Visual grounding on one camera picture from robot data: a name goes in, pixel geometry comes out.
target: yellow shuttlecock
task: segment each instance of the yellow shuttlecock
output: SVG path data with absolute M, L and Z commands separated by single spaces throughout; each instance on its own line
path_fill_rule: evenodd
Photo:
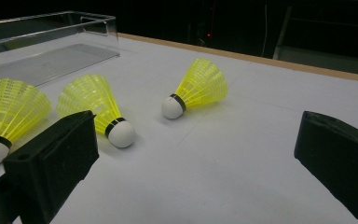
M 0 162 L 12 143 L 44 119 L 50 110 L 48 97 L 37 87 L 0 78 Z
M 97 74 L 75 78 L 59 96 L 57 111 L 60 117 L 91 110 L 95 115 L 95 130 L 104 134 L 116 147 L 133 143 L 135 130 L 121 117 L 114 95 L 105 77 Z
M 211 61 L 198 58 L 188 68 L 175 93 L 162 103 L 161 111 L 167 119 L 176 119 L 187 108 L 220 101 L 226 95 L 223 73 Z

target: white tabletop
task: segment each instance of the white tabletop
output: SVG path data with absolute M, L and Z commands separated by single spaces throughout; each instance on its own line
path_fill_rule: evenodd
M 74 77 L 101 74 L 137 133 L 125 149 L 98 135 L 100 158 L 51 223 L 358 223 L 294 158 L 304 110 L 358 128 L 358 81 L 124 37 L 119 46 L 120 57 L 40 86 L 55 107 Z M 223 71 L 227 98 L 163 118 L 197 57 Z

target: black object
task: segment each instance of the black object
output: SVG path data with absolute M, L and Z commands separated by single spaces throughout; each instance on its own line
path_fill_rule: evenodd
M 358 219 L 358 129 L 305 111 L 295 157 Z
M 60 119 L 3 160 L 0 223 L 49 223 L 99 158 L 94 115 Z

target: white shuttlecock cork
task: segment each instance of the white shuttlecock cork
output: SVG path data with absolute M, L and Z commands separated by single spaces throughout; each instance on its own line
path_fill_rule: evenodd
M 104 134 L 115 147 L 129 147 L 134 142 L 135 130 L 121 116 L 113 92 L 101 75 L 86 74 L 75 78 L 64 87 L 56 108 L 61 118 L 92 111 L 96 115 L 96 132 Z
M 162 102 L 161 112 L 167 119 L 177 119 L 190 107 L 224 99 L 227 92 L 227 82 L 219 68 L 198 58 L 187 69 L 175 93 Z
M 20 80 L 0 78 L 0 162 L 12 143 L 30 131 L 51 110 L 48 97 Z

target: transparent container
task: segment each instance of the transparent container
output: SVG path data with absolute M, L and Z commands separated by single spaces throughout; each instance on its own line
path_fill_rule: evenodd
M 39 86 L 118 56 L 114 16 L 64 11 L 0 21 L 0 78 Z

